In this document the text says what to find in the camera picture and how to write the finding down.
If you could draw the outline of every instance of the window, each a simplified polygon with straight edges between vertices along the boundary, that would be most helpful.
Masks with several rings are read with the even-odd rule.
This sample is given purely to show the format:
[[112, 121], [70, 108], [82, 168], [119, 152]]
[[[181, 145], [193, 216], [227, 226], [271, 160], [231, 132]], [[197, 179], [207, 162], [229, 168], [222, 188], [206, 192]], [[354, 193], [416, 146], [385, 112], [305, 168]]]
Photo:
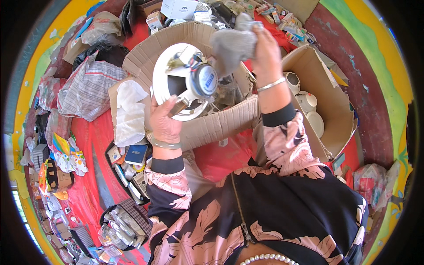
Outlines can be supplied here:
[[13, 190], [12, 191], [12, 195], [13, 195], [13, 198], [15, 199], [16, 207], [18, 208], [18, 212], [19, 212], [19, 214], [20, 214], [20, 216], [22, 218], [22, 221], [24, 222], [24, 226], [27, 229], [28, 234], [30, 235], [30, 237], [34, 241], [34, 244], [37, 246], [38, 250], [40, 250], [41, 254], [44, 254], [43, 250], [41, 249], [40, 245], [38, 244], [37, 240], [35, 239], [34, 234], [31, 231], [31, 227], [29, 227], [29, 224], [28, 224], [27, 219], [25, 217], [24, 210], [22, 209], [21, 201], [19, 200], [18, 191], [17, 190]]

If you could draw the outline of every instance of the hand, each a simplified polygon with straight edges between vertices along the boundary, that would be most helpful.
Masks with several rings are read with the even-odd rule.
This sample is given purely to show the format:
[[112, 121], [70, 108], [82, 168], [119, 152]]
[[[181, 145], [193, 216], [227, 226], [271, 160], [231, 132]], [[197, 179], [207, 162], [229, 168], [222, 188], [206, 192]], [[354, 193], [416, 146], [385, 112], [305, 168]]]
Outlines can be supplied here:
[[180, 132], [183, 122], [168, 117], [174, 107], [177, 96], [171, 96], [162, 105], [158, 106], [155, 96], [152, 97], [150, 107], [150, 125], [156, 140], [167, 143], [180, 142]]
[[281, 51], [277, 41], [271, 33], [263, 28], [254, 26], [252, 31], [256, 34], [256, 58], [252, 60], [252, 67], [256, 74], [257, 87], [271, 84], [283, 76], [281, 68]]

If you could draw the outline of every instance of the floral jacket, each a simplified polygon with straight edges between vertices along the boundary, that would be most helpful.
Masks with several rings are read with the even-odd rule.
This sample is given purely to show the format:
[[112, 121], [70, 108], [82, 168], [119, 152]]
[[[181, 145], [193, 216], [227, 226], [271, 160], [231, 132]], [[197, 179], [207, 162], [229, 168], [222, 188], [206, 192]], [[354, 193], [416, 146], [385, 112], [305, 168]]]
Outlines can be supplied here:
[[267, 166], [251, 159], [191, 205], [182, 158], [146, 169], [149, 264], [232, 265], [257, 242], [299, 264], [360, 263], [365, 199], [312, 156], [291, 104], [262, 118]]

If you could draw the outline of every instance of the zipper pull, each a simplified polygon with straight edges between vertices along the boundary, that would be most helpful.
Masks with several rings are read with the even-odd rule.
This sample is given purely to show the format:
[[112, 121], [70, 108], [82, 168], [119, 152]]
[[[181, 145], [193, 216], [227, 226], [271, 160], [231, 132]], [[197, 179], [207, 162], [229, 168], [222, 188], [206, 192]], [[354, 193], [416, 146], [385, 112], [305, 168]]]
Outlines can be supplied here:
[[241, 223], [241, 228], [243, 229], [243, 232], [246, 235], [247, 245], [249, 244], [249, 241], [253, 243], [252, 237], [250, 236], [249, 231], [247, 230], [247, 225], [245, 222]]

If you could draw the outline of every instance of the zipper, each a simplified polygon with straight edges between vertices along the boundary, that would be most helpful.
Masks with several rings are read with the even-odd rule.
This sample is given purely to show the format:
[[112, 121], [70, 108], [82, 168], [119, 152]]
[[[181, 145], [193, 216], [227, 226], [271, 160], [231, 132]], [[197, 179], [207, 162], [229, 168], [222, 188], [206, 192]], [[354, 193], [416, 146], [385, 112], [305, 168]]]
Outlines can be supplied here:
[[233, 183], [234, 194], [236, 195], [237, 206], [239, 208], [240, 217], [241, 217], [241, 221], [242, 221], [242, 223], [240, 224], [240, 226], [243, 229], [243, 232], [244, 232], [244, 235], [245, 235], [244, 236], [245, 246], [248, 247], [249, 246], [249, 241], [251, 241], [253, 244], [255, 242], [253, 241], [252, 236], [249, 234], [249, 230], [247, 229], [246, 221], [244, 220], [243, 211], [241, 210], [240, 200], [238, 198], [238, 194], [237, 194], [237, 190], [236, 190], [236, 184], [234, 183], [234, 175], [233, 175], [233, 173], [231, 173], [231, 181]]

